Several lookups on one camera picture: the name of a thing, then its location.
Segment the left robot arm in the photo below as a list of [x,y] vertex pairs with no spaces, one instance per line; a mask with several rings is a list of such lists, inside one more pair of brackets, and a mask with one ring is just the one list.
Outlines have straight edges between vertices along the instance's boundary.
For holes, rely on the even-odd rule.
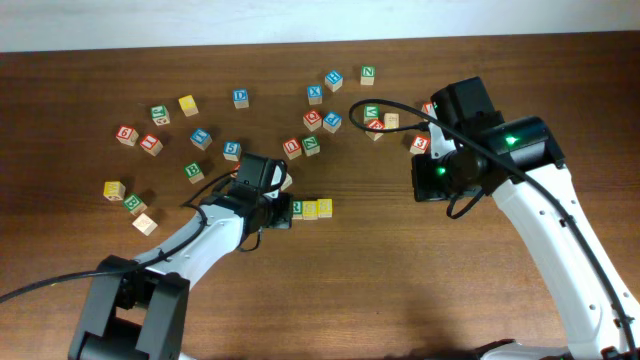
[[248,154],[235,176],[221,176],[210,195],[186,202],[194,217],[162,244],[132,260],[104,259],[69,358],[185,358],[184,325],[195,284],[250,235],[291,227],[292,197],[281,190],[286,175],[284,161]]

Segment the green R block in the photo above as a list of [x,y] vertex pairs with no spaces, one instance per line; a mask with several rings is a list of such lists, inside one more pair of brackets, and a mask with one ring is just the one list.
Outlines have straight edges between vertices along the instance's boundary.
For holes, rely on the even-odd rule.
[[299,200],[293,201],[292,218],[294,220],[301,220],[303,218],[303,202],[302,201],[299,201]]

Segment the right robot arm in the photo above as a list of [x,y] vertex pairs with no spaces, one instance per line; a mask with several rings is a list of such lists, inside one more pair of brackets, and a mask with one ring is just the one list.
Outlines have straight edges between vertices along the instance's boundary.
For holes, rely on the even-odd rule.
[[478,77],[434,93],[426,109],[433,148],[412,159],[414,198],[445,201],[455,219],[490,197],[523,239],[549,290],[568,344],[511,341],[484,358],[636,359],[639,303],[608,258],[578,201],[565,156],[537,116],[512,122]]

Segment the yellow S block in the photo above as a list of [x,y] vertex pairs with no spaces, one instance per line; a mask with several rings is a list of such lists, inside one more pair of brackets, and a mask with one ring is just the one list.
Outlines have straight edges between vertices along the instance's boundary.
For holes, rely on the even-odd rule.
[[304,220],[317,220],[318,219],[318,203],[316,201],[303,201],[302,202],[302,216]]
[[323,198],[317,200],[318,217],[319,218],[331,218],[333,216],[333,200],[329,198]]

